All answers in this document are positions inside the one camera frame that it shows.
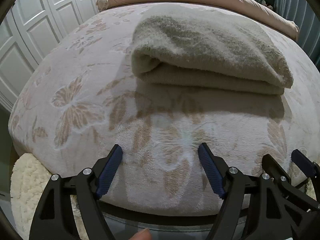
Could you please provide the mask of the operator hand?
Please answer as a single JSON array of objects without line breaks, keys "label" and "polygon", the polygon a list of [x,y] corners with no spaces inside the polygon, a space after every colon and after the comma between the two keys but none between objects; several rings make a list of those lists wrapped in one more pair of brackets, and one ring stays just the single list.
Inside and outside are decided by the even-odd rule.
[{"label": "operator hand", "polygon": [[152,235],[148,228],[135,233],[129,240],[152,240]]}]

